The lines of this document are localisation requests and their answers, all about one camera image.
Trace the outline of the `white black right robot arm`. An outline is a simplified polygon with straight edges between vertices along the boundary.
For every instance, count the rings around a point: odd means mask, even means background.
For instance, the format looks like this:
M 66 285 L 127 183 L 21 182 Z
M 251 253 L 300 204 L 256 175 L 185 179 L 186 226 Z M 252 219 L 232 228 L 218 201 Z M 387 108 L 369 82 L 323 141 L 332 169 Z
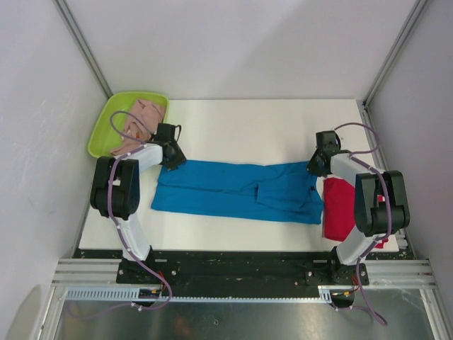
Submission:
M 316 150 L 307 170 L 318 177 L 337 176 L 355 188 L 355 226 L 334 248 L 337 260 L 326 267 L 328 279 L 343 284 L 352 275 L 352 265 L 364 261 L 377 243 L 409 225 L 403 174 L 377 169 L 342 149 L 333 130 L 316 133 Z

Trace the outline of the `blue t shirt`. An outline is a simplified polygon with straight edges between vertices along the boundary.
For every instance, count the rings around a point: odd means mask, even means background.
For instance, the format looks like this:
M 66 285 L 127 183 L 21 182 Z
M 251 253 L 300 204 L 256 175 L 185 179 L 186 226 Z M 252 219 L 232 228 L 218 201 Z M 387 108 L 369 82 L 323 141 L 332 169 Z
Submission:
M 321 224 L 323 201 L 305 161 L 257 165 L 189 160 L 161 170 L 151 209 Z

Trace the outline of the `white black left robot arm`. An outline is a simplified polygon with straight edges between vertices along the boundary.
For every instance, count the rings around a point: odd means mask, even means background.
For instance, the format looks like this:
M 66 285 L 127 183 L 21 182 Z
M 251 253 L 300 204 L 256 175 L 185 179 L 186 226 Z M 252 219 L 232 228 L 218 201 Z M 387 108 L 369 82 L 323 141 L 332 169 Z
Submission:
M 144 236 L 137 214 L 140 175 L 154 166 L 172 171 L 186 163 L 178 144 L 180 132 L 180 125 L 160 123 L 149 141 L 120 156 L 99 157 L 96 162 L 91 207 L 113 221 L 122 243 L 123 256 L 135 261 L 131 273 L 141 283 L 155 278 L 156 265 L 147 260 L 151 245 Z

